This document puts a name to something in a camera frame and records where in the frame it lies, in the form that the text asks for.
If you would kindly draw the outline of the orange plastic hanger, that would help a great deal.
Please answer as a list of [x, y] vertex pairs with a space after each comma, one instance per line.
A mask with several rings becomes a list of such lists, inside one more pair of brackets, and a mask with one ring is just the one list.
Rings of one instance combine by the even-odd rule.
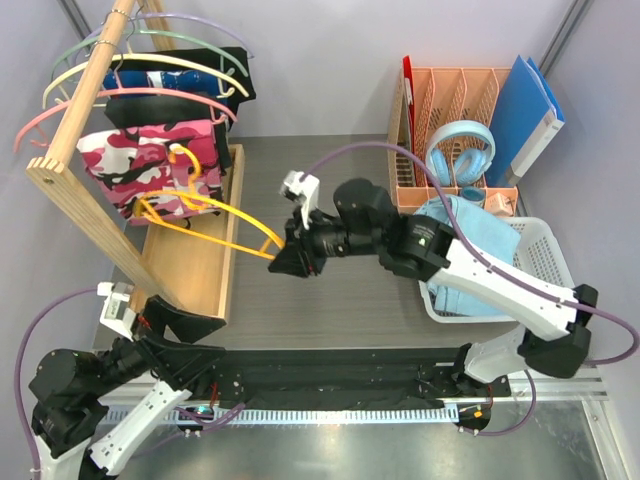
[[[225, 186], [230, 189], [225, 201], [211, 199], [200, 194], [196, 188], [196, 178], [202, 173], [201, 164], [195, 154], [186, 147], [173, 144], [169, 147], [169, 160], [174, 163], [178, 157], [187, 157], [194, 167], [194, 172], [188, 177], [188, 189], [185, 191], [156, 190], [149, 191], [136, 200], [133, 215], [143, 218], [149, 224], [163, 227], [172, 231], [189, 235], [227, 249], [247, 253], [266, 260], [273, 260], [274, 249], [280, 251], [284, 247], [284, 240], [273, 229], [240, 208], [245, 170], [245, 152], [239, 145], [230, 147], [234, 160]], [[192, 208], [195, 214], [185, 219], [170, 220], [158, 212], [152, 204], [152, 199], [158, 196], [176, 197]], [[237, 227], [240, 221], [253, 226], [264, 235], [264, 242], [258, 248], [240, 244], [237, 240]]]

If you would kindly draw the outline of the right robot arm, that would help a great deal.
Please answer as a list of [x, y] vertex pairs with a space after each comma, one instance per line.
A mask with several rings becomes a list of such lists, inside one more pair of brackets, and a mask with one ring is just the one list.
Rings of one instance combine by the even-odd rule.
[[583, 309], [597, 301], [592, 287], [570, 289], [530, 276], [466, 245], [445, 223], [399, 213], [388, 191], [366, 179], [335, 190], [336, 216], [318, 209], [319, 181], [312, 175], [290, 172], [281, 193], [296, 208], [270, 272], [308, 278], [319, 275], [330, 258], [374, 256], [396, 276], [471, 294], [517, 322], [506, 334], [459, 349], [450, 373], [458, 393], [474, 395], [523, 370], [569, 379], [586, 360], [591, 332]]

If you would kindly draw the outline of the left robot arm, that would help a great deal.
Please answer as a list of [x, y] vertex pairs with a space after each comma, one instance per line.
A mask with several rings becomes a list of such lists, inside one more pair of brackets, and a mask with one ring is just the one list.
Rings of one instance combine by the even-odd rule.
[[[214, 364], [226, 353], [201, 339], [225, 320], [180, 310], [155, 295], [140, 312], [128, 301], [105, 301], [100, 321], [117, 332], [110, 349], [57, 349], [40, 361], [29, 384], [36, 398], [31, 432], [39, 479], [115, 479], [160, 421], [187, 399], [211, 391]], [[155, 384], [125, 419], [98, 442], [108, 414], [105, 395], [151, 372]]]

